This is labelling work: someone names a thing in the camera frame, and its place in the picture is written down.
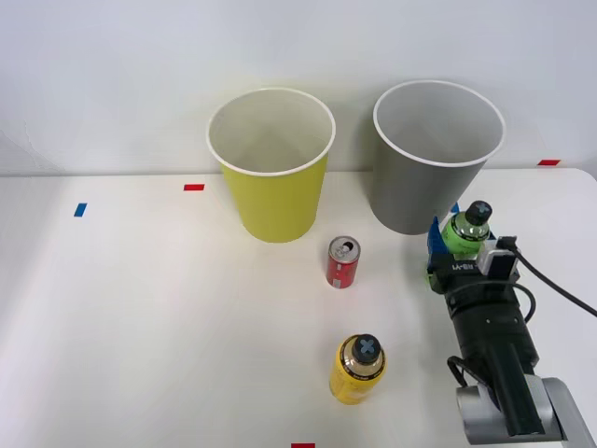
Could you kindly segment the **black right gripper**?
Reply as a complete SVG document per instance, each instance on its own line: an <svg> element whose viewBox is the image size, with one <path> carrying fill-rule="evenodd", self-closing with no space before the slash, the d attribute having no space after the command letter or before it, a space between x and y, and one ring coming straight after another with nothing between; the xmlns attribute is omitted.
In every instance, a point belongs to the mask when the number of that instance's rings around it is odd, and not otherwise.
<svg viewBox="0 0 597 448"><path fill-rule="evenodd" d="M437 294L447 294L463 285L487 280L474 259L457 259L451 254L441 235L437 216L427 233L427 252L428 282Z"/></svg>

